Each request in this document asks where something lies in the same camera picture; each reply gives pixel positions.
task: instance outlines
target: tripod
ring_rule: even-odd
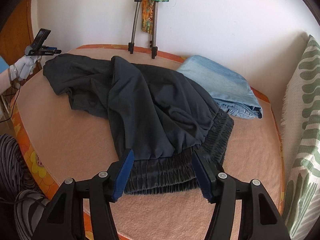
[[[140,9],[140,5],[141,5],[142,0],[134,0],[134,1],[137,2],[137,7],[136,7],[135,15],[134,15],[131,42],[129,42],[129,44],[128,44],[128,51],[130,51],[130,54],[133,54],[133,51],[134,51],[134,38],[136,35],[138,14],[139,14],[139,9]],[[157,53],[158,53],[158,47],[156,46],[157,20],[158,20],[158,1],[154,1],[154,3],[153,3],[152,40],[150,41],[151,56],[153,59],[156,58]]]

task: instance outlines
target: device screen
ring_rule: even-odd
[[[39,42],[41,41],[41,37],[43,36],[44,31],[40,30],[35,38],[35,40],[33,41],[31,47],[33,49],[36,49],[37,45],[39,44]]]

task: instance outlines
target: striped pants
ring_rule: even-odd
[[[22,157],[17,141],[0,136],[1,201],[14,202],[14,220],[21,240],[31,240],[49,200],[35,183]]]

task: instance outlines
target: person's hand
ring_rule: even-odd
[[[11,80],[18,79],[19,81],[26,79],[36,67],[36,62],[40,56],[23,56],[15,64],[10,66]]]

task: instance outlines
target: metal screw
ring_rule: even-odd
[[[227,176],[224,172],[220,172],[220,173],[218,174],[218,177],[219,177],[220,179],[226,179],[228,176]]]
[[[254,184],[254,185],[256,185],[256,186],[259,186],[259,185],[261,184],[261,182],[260,182],[259,180],[257,180],[257,179],[254,179],[254,180],[252,181],[252,184]]]
[[[71,184],[73,182],[73,179],[72,178],[67,178],[64,183],[65,184]]]
[[[106,176],[108,176],[108,173],[106,171],[102,171],[99,173],[100,178],[105,178]]]

